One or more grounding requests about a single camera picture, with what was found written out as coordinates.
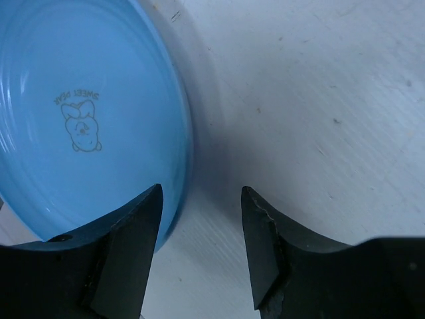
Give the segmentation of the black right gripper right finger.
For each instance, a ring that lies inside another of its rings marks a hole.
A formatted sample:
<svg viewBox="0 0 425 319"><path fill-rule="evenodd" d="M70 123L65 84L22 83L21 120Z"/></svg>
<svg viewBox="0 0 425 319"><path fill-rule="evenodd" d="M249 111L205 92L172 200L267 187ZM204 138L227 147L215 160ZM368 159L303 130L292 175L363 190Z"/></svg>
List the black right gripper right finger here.
<svg viewBox="0 0 425 319"><path fill-rule="evenodd" d="M335 241L241 192L254 308L262 318L423 318L424 239Z"/></svg>

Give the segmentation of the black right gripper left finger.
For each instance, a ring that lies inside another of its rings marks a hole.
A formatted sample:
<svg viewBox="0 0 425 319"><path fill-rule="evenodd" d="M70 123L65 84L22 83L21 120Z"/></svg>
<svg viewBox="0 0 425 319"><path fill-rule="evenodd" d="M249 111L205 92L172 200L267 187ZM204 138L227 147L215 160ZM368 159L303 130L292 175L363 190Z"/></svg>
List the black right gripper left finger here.
<svg viewBox="0 0 425 319"><path fill-rule="evenodd" d="M139 318L162 209L157 184L46 242L1 247L1 317Z"/></svg>

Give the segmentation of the blue round plate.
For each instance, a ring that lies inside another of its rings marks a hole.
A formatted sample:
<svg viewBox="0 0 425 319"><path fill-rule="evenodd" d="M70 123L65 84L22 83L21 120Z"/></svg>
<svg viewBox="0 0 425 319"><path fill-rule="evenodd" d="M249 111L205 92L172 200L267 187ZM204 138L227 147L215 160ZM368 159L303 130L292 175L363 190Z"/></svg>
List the blue round plate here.
<svg viewBox="0 0 425 319"><path fill-rule="evenodd" d="M138 1L1 2L1 197L39 239L159 184L163 246L192 137L186 92Z"/></svg>

